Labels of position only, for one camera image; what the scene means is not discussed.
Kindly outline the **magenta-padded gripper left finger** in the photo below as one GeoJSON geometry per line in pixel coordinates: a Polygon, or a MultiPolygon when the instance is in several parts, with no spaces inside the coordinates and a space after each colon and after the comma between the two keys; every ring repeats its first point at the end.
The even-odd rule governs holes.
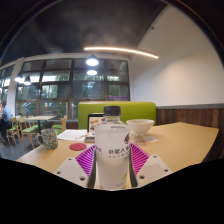
{"type": "Polygon", "coordinates": [[[91,145],[77,157],[68,157],[55,175],[84,188],[93,188],[96,181],[95,146],[91,145]]]}

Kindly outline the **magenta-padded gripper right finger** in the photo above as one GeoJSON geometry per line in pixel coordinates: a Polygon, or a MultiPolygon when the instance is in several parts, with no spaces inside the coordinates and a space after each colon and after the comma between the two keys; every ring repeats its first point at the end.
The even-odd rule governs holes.
{"type": "Polygon", "coordinates": [[[172,173],[156,154],[149,155],[139,146],[130,144],[130,181],[133,188],[143,187],[172,173]]]}

